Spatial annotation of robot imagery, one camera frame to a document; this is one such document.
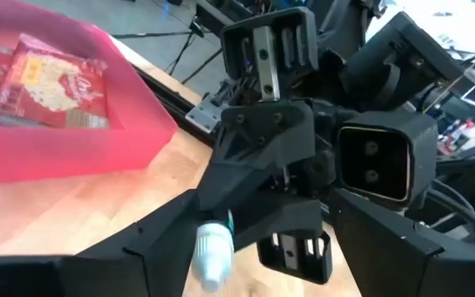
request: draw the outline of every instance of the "small white bottle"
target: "small white bottle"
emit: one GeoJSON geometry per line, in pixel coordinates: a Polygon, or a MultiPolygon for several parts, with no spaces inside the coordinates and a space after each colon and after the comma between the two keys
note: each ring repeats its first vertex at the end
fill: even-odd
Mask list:
{"type": "Polygon", "coordinates": [[[230,277],[234,254],[233,223],[230,220],[228,225],[208,222],[197,229],[192,271],[208,294],[218,295],[230,277]]]}

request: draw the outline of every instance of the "tabletop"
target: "tabletop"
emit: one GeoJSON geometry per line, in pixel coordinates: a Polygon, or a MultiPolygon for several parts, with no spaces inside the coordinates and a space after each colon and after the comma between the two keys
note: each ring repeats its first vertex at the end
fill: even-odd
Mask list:
{"type": "MultiPolygon", "coordinates": [[[[160,68],[114,40],[127,60],[196,104],[201,97],[160,68]]],[[[144,170],[0,184],[0,255],[74,254],[111,236],[159,206],[195,188],[211,148],[178,130],[144,170]]],[[[220,296],[360,296],[332,236],[334,271],[314,285],[264,268],[256,247],[235,255],[230,280],[220,296]]],[[[188,277],[186,297],[205,296],[188,277]]]]}

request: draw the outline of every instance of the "wooden table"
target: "wooden table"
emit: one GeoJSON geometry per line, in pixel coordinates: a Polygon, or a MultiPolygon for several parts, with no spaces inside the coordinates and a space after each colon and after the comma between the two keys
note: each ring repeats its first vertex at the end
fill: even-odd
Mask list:
{"type": "MultiPolygon", "coordinates": [[[[126,45],[115,42],[131,63],[187,100],[195,104],[201,100],[126,45]]],[[[210,153],[209,147],[180,130],[145,170],[0,184],[0,255],[80,252],[196,187],[210,153]]],[[[332,234],[330,228],[324,228],[332,234]]],[[[257,260],[256,248],[249,247],[236,254],[231,280],[221,296],[360,296],[336,240],[333,242],[335,270],[327,285],[265,269],[257,260]]],[[[201,295],[200,286],[189,277],[185,296],[201,295]]]]}

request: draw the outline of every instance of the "screw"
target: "screw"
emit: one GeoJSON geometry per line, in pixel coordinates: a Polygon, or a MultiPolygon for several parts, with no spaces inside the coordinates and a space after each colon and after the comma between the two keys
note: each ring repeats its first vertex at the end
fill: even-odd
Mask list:
{"type": "Polygon", "coordinates": [[[243,124],[244,121],[245,121],[245,116],[244,115],[242,115],[242,114],[237,115],[236,122],[238,124],[243,124]]]}
{"type": "Polygon", "coordinates": [[[271,85],[265,85],[263,86],[263,91],[267,94],[272,94],[272,86],[271,85]]]}
{"type": "Polygon", "coordinates": [[[378,182],[379,181],[379,174],[373,169],[368,170],[365,173],[365,179],[366,179],[366,182],[368,182],[368,183],[378,182]]]}
{"type": "Polygon", "coordinates": [[[264,49],[260,49],[260,59],[266,60],[267,58],[269,58],[269,52],[264,49]]]}
{"type": "Polygon", "coordinates": [[[374,141],[368,141],[365,145],[366,156],[374,156],[379,152],[379,145],[374,141]]]}
{"type": "Polygon", "coordinates": [[[274,120],[275,124],[279,124],[283,119],[283,116],[279,112],[276,112],[272,119],[274,120]]]}

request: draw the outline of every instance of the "pink tray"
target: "pink tray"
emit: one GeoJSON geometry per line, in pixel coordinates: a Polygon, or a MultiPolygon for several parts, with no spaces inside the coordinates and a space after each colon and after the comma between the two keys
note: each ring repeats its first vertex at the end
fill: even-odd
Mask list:
{"type": "Polygon", "coordinates": [[[66,177],[147,167],[176,123],[97,27],[15,0],[0,0],[0,45],[20,33],[64,52],[106,61],[111,130],[0,127],[0,182],[66,177]]]}

